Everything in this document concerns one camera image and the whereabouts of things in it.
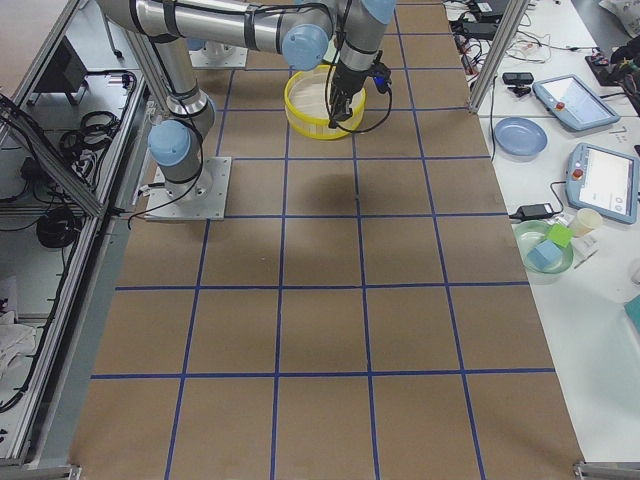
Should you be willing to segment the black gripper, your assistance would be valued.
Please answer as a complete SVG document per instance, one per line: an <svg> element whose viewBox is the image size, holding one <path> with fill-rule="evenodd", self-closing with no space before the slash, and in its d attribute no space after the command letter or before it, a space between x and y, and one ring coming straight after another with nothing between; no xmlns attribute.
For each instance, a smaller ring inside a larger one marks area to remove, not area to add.
<svg viewBox="0 0 640 480"><path fill-rule="evenodd" d="M337 125L339 122L350 119L353 115L351 102L359 93L365 80L372 73L368 68L356 71L348 67L344 62L338 62L331 79L329 96L329 124Z"/></svg>

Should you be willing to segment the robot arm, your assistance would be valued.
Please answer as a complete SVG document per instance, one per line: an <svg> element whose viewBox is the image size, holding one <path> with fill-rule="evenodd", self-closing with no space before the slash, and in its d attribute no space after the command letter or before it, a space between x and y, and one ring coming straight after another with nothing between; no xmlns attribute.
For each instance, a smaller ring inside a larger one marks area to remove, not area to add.
<svg viewBox="0 0 640 480"><path fill-rule="evenodd" d="M166 81L173 122L190 131L194 150L164 159L156 148L163 126L149 135L149 150L174 199L200 192L202 147L215 122L215 108L200 88L188 40L212 41L281 55L298 71L320 64L331 41L339 59L327 94L330 126L342 127L352 115L353 97L371 78L382 94L391 92L391 73L382 62L381 42L395 10L393 1L296 1L261 5L241 1L102 1L106 17L146 38Z"/></svg>

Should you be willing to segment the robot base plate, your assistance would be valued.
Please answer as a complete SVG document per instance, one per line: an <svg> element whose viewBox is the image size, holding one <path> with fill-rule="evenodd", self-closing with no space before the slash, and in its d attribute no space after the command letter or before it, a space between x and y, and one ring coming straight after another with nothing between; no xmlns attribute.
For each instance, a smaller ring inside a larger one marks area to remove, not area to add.
<svg viewBox="0 0 640 480"><path fill-rule="evenodd" d="M153 189L148 197L147 212L151 221L223 220L232 169L231 157L206 157L196 186L180 200L174 201L173 184Z"/></svg>

